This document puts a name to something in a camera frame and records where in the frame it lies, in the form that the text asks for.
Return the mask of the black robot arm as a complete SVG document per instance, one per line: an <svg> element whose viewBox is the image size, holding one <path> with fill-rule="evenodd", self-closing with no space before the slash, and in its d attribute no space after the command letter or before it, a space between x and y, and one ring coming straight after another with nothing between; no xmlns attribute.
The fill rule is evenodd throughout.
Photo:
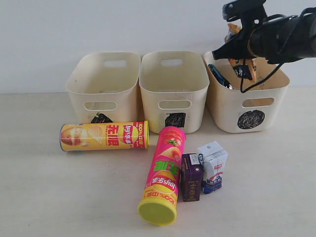
<svg viewBox="0 0 316 237"><path fill-rule="evenodd" d="M213 58L265 58L269 64L284 64L316 56L316 9L300 15L268 16L263 0L236 0L223 5L227 22L240 20L242 29L213 51Z"/></svg>

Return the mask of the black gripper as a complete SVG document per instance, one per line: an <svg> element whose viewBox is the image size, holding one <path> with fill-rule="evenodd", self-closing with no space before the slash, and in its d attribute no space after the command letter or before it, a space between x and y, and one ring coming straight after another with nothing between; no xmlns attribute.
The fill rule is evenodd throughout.
<svg viewBox="0 0 316 237"><path fill-rule="evenodd" d="M235 0L223 5L223 19L240 19L242 31L238 34L238 40L231 40L212 51L215 60L252 59L254 57L263 57L268 60L269 52L264 49L262 36L264 33L263 21L267 18L263 8L265 2L266 0Z"/></svg>

